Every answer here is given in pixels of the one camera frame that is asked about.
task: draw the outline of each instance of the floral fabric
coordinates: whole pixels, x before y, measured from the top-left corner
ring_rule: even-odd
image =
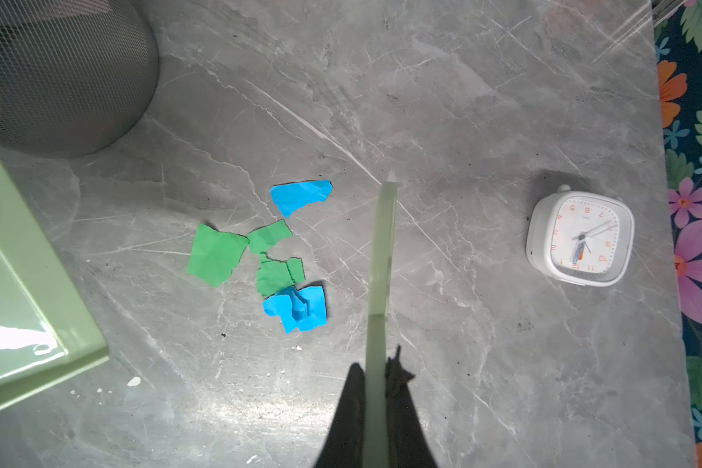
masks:
[[[702,0],[688,0],[655,28],[655,43],[673,260],[702,468]]]

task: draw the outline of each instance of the blue paper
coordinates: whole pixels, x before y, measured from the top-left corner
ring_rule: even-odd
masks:
[[[310,181],[275,185],[270,189],[273,203],[285,217],[315,201],[326,201],[333,185],[330,181]]]
[[[299,291],[294,286],[287,287],[264,300],[262,310],[271,317],[281,317],[286,333],[295,328],[307,332],[328,323],[325,292],[321,286],[309,286]]]

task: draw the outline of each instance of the green paper scrap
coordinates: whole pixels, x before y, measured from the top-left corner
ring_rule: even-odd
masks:
[[[304,265],[301,264],[301,258],[289,258],[286,260],[286,266],[289,268],[289,274],[294,284],[301,283],[305,280]]]
[[[247,238],[250,239],[250,252],[258,255],[268,252],[279,240],[290,238],[291,236],[293,234],[291,234],[284,220],[276,221],[271,225],[255,229],[250,234],[247,234]]]
[[[294,286],[294,281],[286,262],[271,260],[260,265],[257,271],[257,291],[262,297],[272,296],[290,286]]]
[[[187,272],[216,287],[229,279],[248,243],[244,236],[201,224],[192,242]]]

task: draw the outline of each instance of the clock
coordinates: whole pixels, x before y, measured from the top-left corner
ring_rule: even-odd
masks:
[[[610,286],[627,271],[634,217],[627,205],[603,195],[559,190],[539,201],[528,227],[528,261],[552,278]]]

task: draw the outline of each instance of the wire mesh basket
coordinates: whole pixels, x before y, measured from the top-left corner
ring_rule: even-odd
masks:
[[[74,157],[122,136],[159,75],[128,0],[0,0],[0,145]]]

